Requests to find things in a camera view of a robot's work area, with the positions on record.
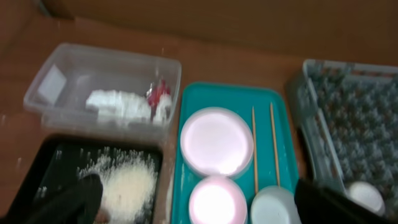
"white round dish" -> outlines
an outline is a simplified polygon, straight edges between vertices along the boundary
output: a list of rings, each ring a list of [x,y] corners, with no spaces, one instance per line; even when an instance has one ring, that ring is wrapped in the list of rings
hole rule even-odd
[[[250,218],[253,224],[301,224],[293,194],[278,186],[266,187],[254,197]]]
[[[231,179],[207,177],[191,193],[189,217],[193,224],[244,224],[248,218],[246,199]]]
[[[205,108],[185,122],[180,138],[182,156],[198,174],[232,177],[240,174],[253,155],[249,126],[224,108]]]
[[[377,215],[383,215],[386,211],[380,192],[367,182],[357,181],[351,184],[348,195],[353,202]]]

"cardboard wall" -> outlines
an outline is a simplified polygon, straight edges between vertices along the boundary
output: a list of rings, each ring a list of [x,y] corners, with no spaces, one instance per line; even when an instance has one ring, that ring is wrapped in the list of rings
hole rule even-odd
[[[308,58],[398,64],[396,0],[62,1],[75,16],[135,29]]]

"dish rack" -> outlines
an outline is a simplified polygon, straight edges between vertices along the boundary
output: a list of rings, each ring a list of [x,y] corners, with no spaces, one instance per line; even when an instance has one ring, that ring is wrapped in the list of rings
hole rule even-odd
[[[286,86],[313,178],[343,194],[373,184],[398,217],[398,67],[306,60]]]

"pink round container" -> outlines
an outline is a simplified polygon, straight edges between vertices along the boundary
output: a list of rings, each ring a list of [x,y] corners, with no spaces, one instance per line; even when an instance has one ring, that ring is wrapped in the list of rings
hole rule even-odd
[[[203,176],[237,176],[250,163],[254,148],[249,126],[224,108],[205,108],[191,115],[180,144],[185,162]]]
[[[189,217],[193,224],[244,224],[248,217],[246,199],[232,180],[207,177],[191,193]]]

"white label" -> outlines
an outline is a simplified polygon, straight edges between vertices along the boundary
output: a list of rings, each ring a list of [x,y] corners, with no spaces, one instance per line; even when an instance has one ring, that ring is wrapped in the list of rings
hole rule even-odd
[[[47,103],[54,105],[66,82],[67,79],[62,72],[53,65],[37,91]]]

